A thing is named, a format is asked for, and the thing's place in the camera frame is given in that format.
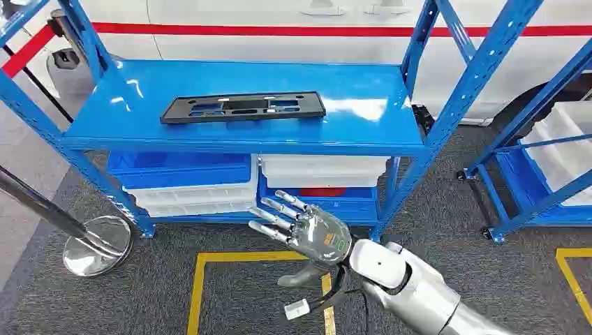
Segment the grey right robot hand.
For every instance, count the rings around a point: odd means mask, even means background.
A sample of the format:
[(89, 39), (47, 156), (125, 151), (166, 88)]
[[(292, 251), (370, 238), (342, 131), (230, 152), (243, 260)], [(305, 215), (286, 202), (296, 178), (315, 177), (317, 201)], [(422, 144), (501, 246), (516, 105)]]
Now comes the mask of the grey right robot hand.
[(268, 227), (256, 221), (249, 221), (249, 227), (285, 244), (309, 259), (309, 264), (296, 274), (280, 277), (277, 281), (278, 285), (302, 286), (315, 278), (320, 278), (333, 266), (346, 259), (353, 238), (343, 221), (285, 191), (277, 190), (275, 195), (283, 202), (280, 203), (271, 198), (262, 198), (261, 202), (279, 212), (279, 215), (259, 207), (249, 208), (250, 213), (273, 226)]

